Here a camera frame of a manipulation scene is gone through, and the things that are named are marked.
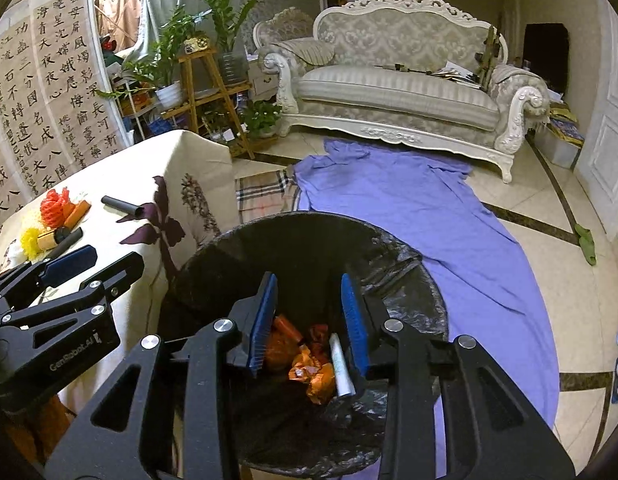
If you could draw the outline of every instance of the potted plant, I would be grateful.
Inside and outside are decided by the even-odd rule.
[[[235,42],[240,27],[247,19],[257,0],[248,0],[238,13],[234,12],[230,0],[202,0],[212,11],[216,45],[218,47],[217,63],[223,80],[227,85],[241,83],[247,78],[247,59],[244,49],[236,49]]]
[[[173,72],[184,41],[203,36],[196,30],[202,18],[202,14],[187,14],[184,6],[176,7],[170,20],[161,27],[160,37],[150,46],[149,56],[124,64],[133,77],[158,88],[155,94],[165,109],[179,106],[184,101],[182,84],[173,80]]]
[[[256,101],[241,114],[241,118],[247,126],[250,136],[266,139],[276,134],[276,123],[280,118],[282,107],[269,103],[268,101]]]

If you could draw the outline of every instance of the sofa seat cushion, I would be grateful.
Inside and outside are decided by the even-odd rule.
[[[333,65],[311,70],[297,96],[346,105],[406,112],[486,130],[496,129],[498,106],[486,93],[415,72]]]

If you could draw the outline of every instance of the trash can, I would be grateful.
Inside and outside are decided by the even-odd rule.
[[[263,273],[278,278],[277,314],[303,333],[321,323],[349,346],[340,279],[353,269],[363,291],[382,298],[391,317],[447,339],[447,311],[414,248],[371,224],[334,214],[294,212],[265,217],[202,246],[183,266],[163,303],[159,333],[191,336],[256,293]],[[312,404],[305,387],[265,370],[231,377],[230,409],[241,463],[299,478],[357,472],[380,456],[386,381],[373,381],[342,413]],[[436,381],[433,393],[439,395]]]

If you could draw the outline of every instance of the purple blanket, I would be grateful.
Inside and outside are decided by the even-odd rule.
[[[295,165],[300,208],[370,222],[423,254],[449,313],[449,338],[480,341],[549,426],[558,408],[558,358],[538,284],[518,242],[464,180],[471,167],[432,153],[327,140],[328,155]],[[441,402],[436,469],[445,474]],[[377,478],[378,463],[352,475]]]

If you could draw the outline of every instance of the drawer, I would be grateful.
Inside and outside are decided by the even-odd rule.
[[[262,74],[253,81],[253,90],[256,95],[278,88],[277,74]]]

